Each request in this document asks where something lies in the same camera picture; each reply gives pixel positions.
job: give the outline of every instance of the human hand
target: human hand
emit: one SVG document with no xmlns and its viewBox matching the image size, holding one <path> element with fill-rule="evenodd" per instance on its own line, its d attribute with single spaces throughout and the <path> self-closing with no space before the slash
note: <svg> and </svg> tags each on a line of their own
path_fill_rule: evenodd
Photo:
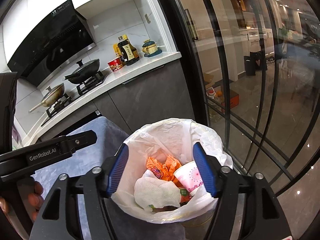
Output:
<svg viewBox="0 0 320 240">
<path fill-rule="evenodd" d="M 28 200 L 29 200 L 30 205 L 32 205 L 36 209 L 36 211 L 34 211 L 32 213 L 33 220 L 36 220 L 39 209 L 41 208 L 41 206 L 43 204 L 44 200 L 41 196 L 42 193 L 43 193 L 42 185 L 38 181 L 35 181 L 35 191 L 34 191 L 34 193 L 30 193 L 28 195 Z M 0 207 L 5 215 L 7 215 L 8 212 L 10 212 L 8 202 L 10 203 L 10 200 L 5 200 L 4 198 L 0 197 Z"/>
</svg>

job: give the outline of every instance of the black range hood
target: black range hood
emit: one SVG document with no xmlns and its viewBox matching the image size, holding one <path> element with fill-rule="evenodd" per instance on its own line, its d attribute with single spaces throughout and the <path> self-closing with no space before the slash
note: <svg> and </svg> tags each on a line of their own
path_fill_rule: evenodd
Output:
<svg viewBox="0 0 320 240">
<path fill-rule="evenodd" d="M 95 46 L 85 18 L 67 0 L 48 14 L 23 40 L 8 62 L 20 78 L 39 86 Z"/>
</svg>

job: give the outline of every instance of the pan handle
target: pan handle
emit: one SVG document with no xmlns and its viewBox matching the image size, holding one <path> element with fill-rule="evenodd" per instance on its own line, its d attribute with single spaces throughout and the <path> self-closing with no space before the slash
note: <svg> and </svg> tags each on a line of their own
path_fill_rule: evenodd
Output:
<svg viewBox="0 0 320 240">
<path fill-rule="evenodd" d="M 68 76 L 65 76 L 65 77 L 62 78 L 62 80 L 66 80 L 66 79 L 74 78 L 74 77 L 78 77 L 78 76 L 80 76 L 79 72 L 71 74 L 71 75 L 68 75 Z"/>
<path fill-rule="evenodd" d="M 33 108 L 31 108 L 30 110 L 29 110 L 29 113 L 31 113 L 31 112 L 33 112 L 34 110 L 36 110 L 39 106 L 42 106 L 42 102 L 40 102 L 39 104 L 37 104 L 36 106 L 34 106 Z"/>
</svg>

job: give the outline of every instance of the paper cup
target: paper cup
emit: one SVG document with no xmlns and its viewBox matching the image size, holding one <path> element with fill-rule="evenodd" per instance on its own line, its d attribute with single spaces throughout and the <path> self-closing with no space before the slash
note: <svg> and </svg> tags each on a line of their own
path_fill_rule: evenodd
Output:
<svg viewBox="0 0 320 240">
<path fill-rule="evenodd" d="M 108 64 L 113 72 L 123 67 L 120 57 L 111 60 Z"/>
<path fill-rule="evenodd" d="M 198 187 L 203 184 L 196 162 L 190 162 L 174 172 L 174 176 L 181 182 L 191 196 L 194 196 Z"/>
</svg>

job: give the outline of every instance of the cabinet handle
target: cabinet handle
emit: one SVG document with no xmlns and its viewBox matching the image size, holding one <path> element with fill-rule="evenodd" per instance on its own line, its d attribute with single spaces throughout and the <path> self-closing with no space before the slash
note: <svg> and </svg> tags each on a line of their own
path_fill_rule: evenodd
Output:
<svg viewBox="0 0 320 240">
<path fill-rule="evenodd" d="M 161 66 L 156 67 L 156 68 L 154 68 L 154 69 L 150 69 L 150 70 L 146 71 L 145 73 L 142 73 L 142 74 L 140 74 L 140 75 L 138 75 L 138 76 L 136 76 L 136 77 L 133 77 L 133 78 L 131 78 L 131 79 L 123 82 L 122 85 L 128 84 L 129 82 L 137 79 L 138 77 L 141 77 L 141 76 L 143 76 L 143 75 L 145 75 L 145 74 L 148 74 L 148 73 L 150 73 L 150 72 L 152 72 L 152 71 L 155 71 L 156 69 L 159 69 L 159 68 L 162 68 L 162 67 L 164 67 L 164 65 L 161 65 Z"/>
</svg>

